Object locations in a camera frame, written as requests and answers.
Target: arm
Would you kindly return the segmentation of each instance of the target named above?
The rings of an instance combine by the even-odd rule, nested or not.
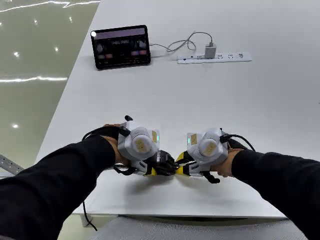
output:
[[[0,180],[0,235],[15,240],[57,239],[64,220],[115,160],[113,143],[93,136]]]
[[[231,152],[231,158],[226,160],[230,172],[220,166],[217,168],[220,174],[233,175],[256,189],[307,238],[315,239],[319,235],[320,162],[274,152],[263,154],[236,149]]]

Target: hand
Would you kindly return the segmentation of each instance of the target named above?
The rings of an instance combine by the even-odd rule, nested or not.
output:
[[[243,149],[240,148],[233,148],[228,151],[228,157],[226,160],[218,165],[212,165],[211,171],[218,172],[218,175],[226,177],[233,177],[231,169],[232,169],[232,162],[235,156],[241,152]]]
[[[104,127],[106,127],[106,126],[120,127],[120,124],[106,124],[106,125],[104,125]],[[130,161],[128,159],[126,159],[125,157],[121,156],[120,152],[118,151],[118,141],[110,136],[101,136],[101,137],[106,139],[111,144],[111,146],[114,150],[114,153],[115,153],[115,163],[129,166]]]

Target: power outlet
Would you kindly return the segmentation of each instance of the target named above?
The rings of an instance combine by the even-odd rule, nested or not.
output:
[[[216,53],[213,59],[205,59],[202,55],[179,56],[178,64],[203,64],[203,63],[226,63],[226,62],[250,62],[252,57],[247,52],[222,52]]]

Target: power adapter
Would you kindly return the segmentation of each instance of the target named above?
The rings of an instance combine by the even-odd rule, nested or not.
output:
[[[211,41],[205,46],[204,59],[214,59],[216,56],[217,45]]]

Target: tablet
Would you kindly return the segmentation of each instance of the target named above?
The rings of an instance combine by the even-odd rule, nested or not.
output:
[[[151,61],[145,25],[94,30],[91,41],[98,69],[147,65]]]

